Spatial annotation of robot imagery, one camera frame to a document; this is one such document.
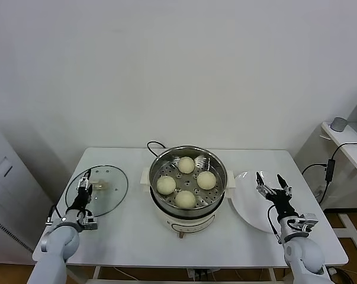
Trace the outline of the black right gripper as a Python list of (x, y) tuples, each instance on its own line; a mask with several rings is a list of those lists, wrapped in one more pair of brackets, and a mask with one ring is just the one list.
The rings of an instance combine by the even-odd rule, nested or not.
[(256, 172), (256, 189), (262, 196), (265, 196), (267, 200), (275, 205), (278, 221), (286, 217), (297, 217), (298, 213), (290, 204), (292, 187), (287, 184), (286, 180), (280, 174), (277, 174), (277, 178), (282, 190), (275, 190), (275, 193), (271, 193), (270, 187), (265, 185), (260, 173)]

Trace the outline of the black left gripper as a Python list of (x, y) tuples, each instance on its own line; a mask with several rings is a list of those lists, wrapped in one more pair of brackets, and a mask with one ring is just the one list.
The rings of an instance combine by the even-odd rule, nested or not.
[(91, 201), (93, 184), (89, 185), (89, 178), (91, 176), (91, 169), (88, 169), (83, 175), (80, 177), (77, 190), (78, 195), (73, 202), (73, 209), (79, 211), (85, 211), (86, 206)]

